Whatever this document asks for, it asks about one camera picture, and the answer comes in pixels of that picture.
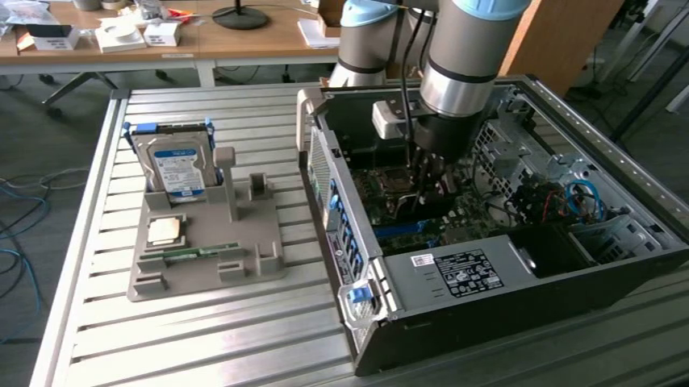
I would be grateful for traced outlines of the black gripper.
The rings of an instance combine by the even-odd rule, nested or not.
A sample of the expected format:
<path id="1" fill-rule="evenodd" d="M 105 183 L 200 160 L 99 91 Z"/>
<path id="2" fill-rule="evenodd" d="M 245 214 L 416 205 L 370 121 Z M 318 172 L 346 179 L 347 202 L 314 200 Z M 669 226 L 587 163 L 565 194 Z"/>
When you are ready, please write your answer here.
<path id="1" fill-rule="evenodd" d="M 414 143 L 447 163 L 454 163 L 468 152 L 478 126 L 479 114 L 459 118 L 440 114 L 420 116 L 414 126 Z"/>

